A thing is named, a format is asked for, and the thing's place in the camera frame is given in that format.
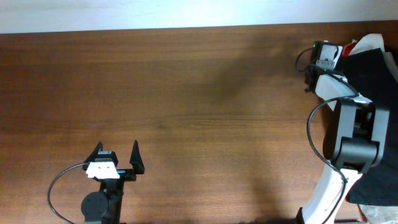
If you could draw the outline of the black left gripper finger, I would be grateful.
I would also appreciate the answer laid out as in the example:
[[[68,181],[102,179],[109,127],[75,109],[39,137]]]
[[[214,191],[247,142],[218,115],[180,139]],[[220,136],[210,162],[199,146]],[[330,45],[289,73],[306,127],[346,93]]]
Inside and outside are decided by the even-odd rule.
[[[139,152],[139,144],[137,140],[134,141],[129,163],[132,165],[132,169],[135,174],[145,173],[145,167]]]
[[[89,155],[89,156],[85,159],[85,161],[83,162],[84,165],[83,165],[82,169],[83,169],[83,170],[87,170],[89,164],[90,164],[91,162],[94,162],[94,161],[95,161],[95,159],[96,159],[98,153],[101,152],[102,150],[103,150],[103,143],[100,141],[100,142],[96,145],[95,149],[90,153],[90,155]]]

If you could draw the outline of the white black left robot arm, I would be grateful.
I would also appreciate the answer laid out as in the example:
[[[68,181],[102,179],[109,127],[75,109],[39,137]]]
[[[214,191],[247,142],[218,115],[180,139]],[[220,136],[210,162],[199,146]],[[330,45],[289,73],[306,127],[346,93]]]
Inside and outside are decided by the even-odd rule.
[[[135,182],[138,175],[145,172],[139,152],[139,144],[134,141],[129,159],[130,169],[118,169],[118,158],[113,151],[104,151],[99,142],[84,161],[83,170],[89,179],[100,183],[99,190],[88,194],[81,203],[85,223],[119,223],[124,195],[124,184]]]

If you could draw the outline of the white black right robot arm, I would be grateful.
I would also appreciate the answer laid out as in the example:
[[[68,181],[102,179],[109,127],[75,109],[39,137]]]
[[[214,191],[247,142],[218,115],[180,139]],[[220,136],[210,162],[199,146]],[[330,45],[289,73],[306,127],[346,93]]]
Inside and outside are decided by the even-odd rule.
[[[301,70],[305,74],[306,91],[316,94],[322,102],[310,112],[306,132],[310,147],[325,166],[310,200],[299,208],[295,222],[332,224],[352,186],[380,163],[389,110],[360,94],[335,69],[343,52],[342,45],[316,41],[309,51],[312,53],[309,64]],[[319,152],[310,125],[314,114],[324,106],[332,115],[323,150]]]

